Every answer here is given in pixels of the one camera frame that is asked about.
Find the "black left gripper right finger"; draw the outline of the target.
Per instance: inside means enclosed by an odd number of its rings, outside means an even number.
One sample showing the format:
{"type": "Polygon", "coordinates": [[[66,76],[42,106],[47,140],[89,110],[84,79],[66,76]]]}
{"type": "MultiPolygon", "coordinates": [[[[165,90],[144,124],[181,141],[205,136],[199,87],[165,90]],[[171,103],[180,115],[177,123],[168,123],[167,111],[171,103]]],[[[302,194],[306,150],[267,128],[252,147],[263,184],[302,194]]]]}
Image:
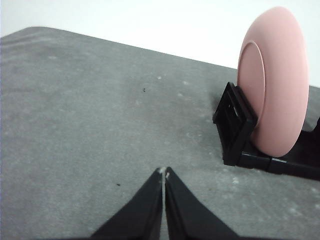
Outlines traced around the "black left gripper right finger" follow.
{"type": "Polygon", "coordinates": [[[165,170],[165,212],[171,240],[240,238],[194,196],[171,167],[165,170]]]}

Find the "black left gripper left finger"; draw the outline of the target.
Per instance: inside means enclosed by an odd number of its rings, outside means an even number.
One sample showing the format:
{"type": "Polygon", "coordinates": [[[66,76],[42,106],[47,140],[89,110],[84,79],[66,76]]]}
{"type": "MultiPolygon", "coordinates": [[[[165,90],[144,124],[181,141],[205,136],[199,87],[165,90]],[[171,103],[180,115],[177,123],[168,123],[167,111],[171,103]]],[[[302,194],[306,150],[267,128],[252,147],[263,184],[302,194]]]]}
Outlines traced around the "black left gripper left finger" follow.
{"type": "Polygon", "coordinates": [[[156,168],[132,199],[91,236],[95,240],[158,240],[163,212],[163,170],[156,168]]]}

